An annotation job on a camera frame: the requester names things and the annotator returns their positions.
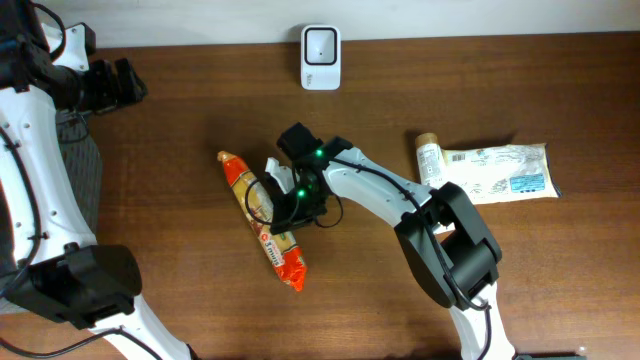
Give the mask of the orange pasta package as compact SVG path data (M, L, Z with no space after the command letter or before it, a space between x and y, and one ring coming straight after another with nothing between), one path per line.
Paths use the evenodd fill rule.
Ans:
M273 203L268 192L241 157L219 151L217 160L276 275L281 282L302 291L307 273L303 253L291 232L271 232L267 222L272 222Z

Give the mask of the white tube with cork cap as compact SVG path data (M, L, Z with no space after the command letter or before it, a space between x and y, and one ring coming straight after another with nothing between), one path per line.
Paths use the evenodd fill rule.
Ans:
M451 176L437 136L423 133L416 137L415 146L421 183L439 189L449 182Z

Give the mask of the cream yellow snack bag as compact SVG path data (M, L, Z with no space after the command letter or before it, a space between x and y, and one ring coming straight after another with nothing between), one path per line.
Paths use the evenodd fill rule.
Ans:
M442 150L446 179L474 205L559 198L549 169L547 144Z

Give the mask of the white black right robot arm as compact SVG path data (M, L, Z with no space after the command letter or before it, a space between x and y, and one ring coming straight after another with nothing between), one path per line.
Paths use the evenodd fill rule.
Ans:
M419 287L449 311L462 358L515 358L497 306L502 251L459 186L405 179L348 140L323 141L301 123L284 131L277 146L290 163L266 163L273 233L316 224L331 196L355 202L393 229Z

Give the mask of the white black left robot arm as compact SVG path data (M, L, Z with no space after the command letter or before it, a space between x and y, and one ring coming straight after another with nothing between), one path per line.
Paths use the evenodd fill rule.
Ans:
M131 62L94 58L84 23L1 5L1 309L89 332L129 359L191 359L142 294L132 252L95 235L102 162L88 118L143 100Z

